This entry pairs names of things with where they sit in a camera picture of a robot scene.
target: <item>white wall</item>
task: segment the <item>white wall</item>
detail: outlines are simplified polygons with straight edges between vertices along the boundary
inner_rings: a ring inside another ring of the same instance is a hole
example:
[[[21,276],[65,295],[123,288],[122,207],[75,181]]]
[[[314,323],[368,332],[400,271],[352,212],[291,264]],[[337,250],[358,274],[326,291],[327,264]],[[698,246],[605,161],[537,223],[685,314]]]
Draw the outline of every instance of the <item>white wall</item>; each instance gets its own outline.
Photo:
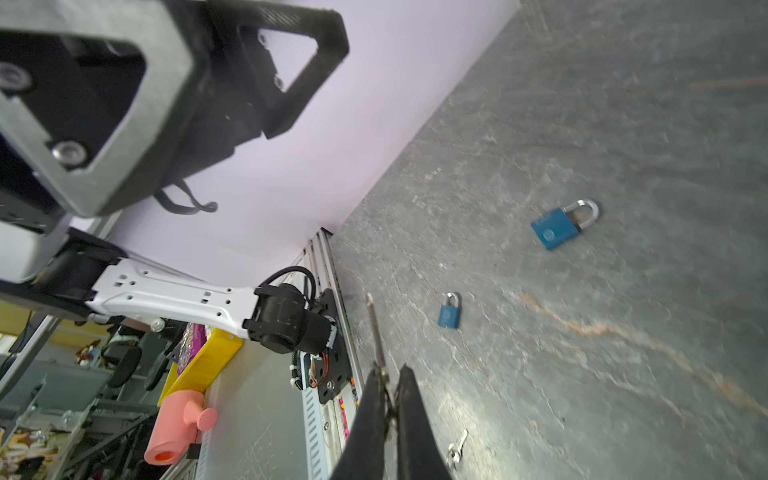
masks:
[[[334,231],[441,104],[517,8],[515,0],[315,0],[344,18],[350,53],[293,129],[258,138],[189,179],[215,214],[128,209],[112,240],[192,276],[253,285]],[[270,37],[290,81],[313,48]],[[173,189],[169,195],[177,200]]]

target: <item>gray floor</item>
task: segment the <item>gray floor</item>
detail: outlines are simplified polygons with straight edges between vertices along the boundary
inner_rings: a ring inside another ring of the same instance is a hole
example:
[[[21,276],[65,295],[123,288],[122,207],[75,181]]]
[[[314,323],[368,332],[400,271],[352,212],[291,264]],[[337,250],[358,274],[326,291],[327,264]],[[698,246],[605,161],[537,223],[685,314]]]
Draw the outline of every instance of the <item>gray floor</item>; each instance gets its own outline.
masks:
[[[362,364],[369,291],[440,448],[469,429],[457,478],[765,478],[767,12],[522,2],[332,238]]]

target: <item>metal key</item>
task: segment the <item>metal key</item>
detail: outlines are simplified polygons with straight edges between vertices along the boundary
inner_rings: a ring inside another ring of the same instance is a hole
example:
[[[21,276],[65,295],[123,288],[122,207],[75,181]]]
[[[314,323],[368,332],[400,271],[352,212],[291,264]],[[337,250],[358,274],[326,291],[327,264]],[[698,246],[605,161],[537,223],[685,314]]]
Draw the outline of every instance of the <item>metal key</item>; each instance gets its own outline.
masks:
[[[448,445],[448,458],[445,460],[449,465],[450,462],[453,462],[453,465],[456,466],[462,460],[462,450],[464,448],[464,442],[467,441],[467,436],[469,436],[469,430],[464,429],[464,435],[462,435],[462,439],[458,443],[458,448],[455,443]]]

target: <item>bolt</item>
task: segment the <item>bolt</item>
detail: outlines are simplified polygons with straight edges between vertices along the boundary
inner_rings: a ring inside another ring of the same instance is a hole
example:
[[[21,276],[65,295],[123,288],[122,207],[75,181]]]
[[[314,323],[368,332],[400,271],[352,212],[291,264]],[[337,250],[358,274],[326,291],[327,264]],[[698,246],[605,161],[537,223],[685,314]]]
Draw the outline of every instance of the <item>bolt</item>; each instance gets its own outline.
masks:
[[[152,325],[150,326],[150,329],[155,333],[160,333],[165,328],[165,320],[163,319],[157,319],[154,322],[152,322]]]
[[[24,68],[7,61],[0,61],[0,88],[8,91],[24,91],[32,86],[32,76]]]
[[[88,159],[85,147],[72,140],[58,142],[51,149],[51,153],[58,163],[66,168],[80,167]]]

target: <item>padlock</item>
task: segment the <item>padlock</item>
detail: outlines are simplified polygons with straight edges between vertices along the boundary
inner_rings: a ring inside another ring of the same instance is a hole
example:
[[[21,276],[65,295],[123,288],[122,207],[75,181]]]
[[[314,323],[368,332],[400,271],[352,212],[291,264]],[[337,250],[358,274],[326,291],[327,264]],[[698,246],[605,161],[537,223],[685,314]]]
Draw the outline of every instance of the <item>padlock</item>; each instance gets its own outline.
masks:
[[[576,224],[573,223],[567,213],[578,207],[590,207],[592,215],[585,221]],[[592,225],[599,215],[600,209],[594,201],[577,200],[566,208],[554,209],[534,223],[531,223],[531,227],[533,227],[533,231],[536,232],[547,250],[552,250],[566,240],[576,237],[583,229]]]
[[[445,305],[440,307],[440,318],[438,318],[437,324],[447,326],[449,329],[457,329],[458,316],[462,312],[462,298],[456,292],[447,293],[445,297]],[[451,305],[451,298],[453,298],[455,305]]]

